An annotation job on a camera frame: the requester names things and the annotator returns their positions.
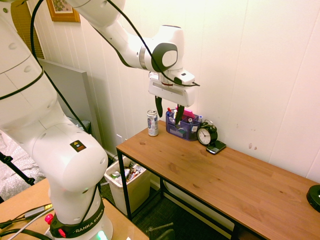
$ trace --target aluminum can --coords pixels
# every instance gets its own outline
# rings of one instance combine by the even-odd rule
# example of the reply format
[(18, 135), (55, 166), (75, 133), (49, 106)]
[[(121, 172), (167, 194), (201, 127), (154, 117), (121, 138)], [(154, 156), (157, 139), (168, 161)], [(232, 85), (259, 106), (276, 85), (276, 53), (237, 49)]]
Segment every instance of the aluminum can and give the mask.
[(159, 133), (158, 113), (156, 110), (149, 110), (146, 115), (148, 117), (148, 134), (149, 136), (155, 137)]

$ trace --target green light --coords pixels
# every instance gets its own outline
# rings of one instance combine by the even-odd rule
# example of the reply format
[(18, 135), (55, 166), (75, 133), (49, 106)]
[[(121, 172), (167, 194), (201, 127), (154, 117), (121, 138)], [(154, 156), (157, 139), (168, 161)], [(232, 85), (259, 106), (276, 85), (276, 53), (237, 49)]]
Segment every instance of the green light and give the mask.
[(99, 231), (98, 232), (98, 238), (99, 240), (108, 240), (107, 236), (105, 235), (104, 231)]

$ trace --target framed picture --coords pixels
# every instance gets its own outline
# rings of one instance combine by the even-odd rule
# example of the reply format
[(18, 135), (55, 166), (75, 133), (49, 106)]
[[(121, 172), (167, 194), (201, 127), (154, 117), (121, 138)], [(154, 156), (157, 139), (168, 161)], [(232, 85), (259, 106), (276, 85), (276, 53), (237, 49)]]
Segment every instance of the framed picture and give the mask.
[(46, 0), (53, 22), (78, 22), (79, 13), (65, 0)]

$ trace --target red button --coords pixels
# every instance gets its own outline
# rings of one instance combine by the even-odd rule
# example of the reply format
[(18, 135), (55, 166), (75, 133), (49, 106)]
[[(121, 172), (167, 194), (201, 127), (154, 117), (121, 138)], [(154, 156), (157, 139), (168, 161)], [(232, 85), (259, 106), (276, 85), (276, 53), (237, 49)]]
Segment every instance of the red button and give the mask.
[(46, 221), (47, 224), (51, 224), (52, 220), (54, 219), (54, 216), (52, 214), (48, 214), (45, 216), (44, 220)]
[(61, 235), (62, 237), (64, 237), (64, 238), (67, 237), (66, 234), (65, 234), (65, 232), (64, 232), (61, 228), (58, 230), (58, 232), (60, 233), (60, 235)]

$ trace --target wooden desk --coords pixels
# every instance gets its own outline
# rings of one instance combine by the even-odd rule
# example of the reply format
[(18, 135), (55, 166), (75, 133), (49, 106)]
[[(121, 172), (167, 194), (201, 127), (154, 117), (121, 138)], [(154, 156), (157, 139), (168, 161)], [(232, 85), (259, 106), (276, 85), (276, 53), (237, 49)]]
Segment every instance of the wooden desk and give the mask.
[[(19, 214), (50, 203), (48, 197), (49, 183), (46, 179), (29, 187), (27, 190), (19, 193), (18, 195), (8, 199), (0, 204), (0, 222), (5, 222), (8, 219), (14, 219)], [(113, 225), (112, 240), (126, 240), (130, 237), (131, 240), (148, 240), (149, 238), (138, 229), (131, 221), (129, 221), (122, 213), (120, 213), (112, 204), (108, 201), (103, 201), (105, 209), (104, 212), (111, 220)], [(44, 220), (45, 216), (41, 217), (27, 229), (44, 234), (49, 225)], [(17, 222), (10, 227), (4, 228), (2, 231), (9, 229), (21, 228), (26, 224), (26, 221)], [(7, 235), (2, 240), (8, 239), (12, 235)], [(19, 234), (17, 240), (34, 240), (35, 238), (26, 234)]]
[(163, 121), (158, 136), (145, 129), (117, 151), (263, 239), (320, 240), (320, 213), (306, 198), (314, 181), (229, 147), (212, 155)]

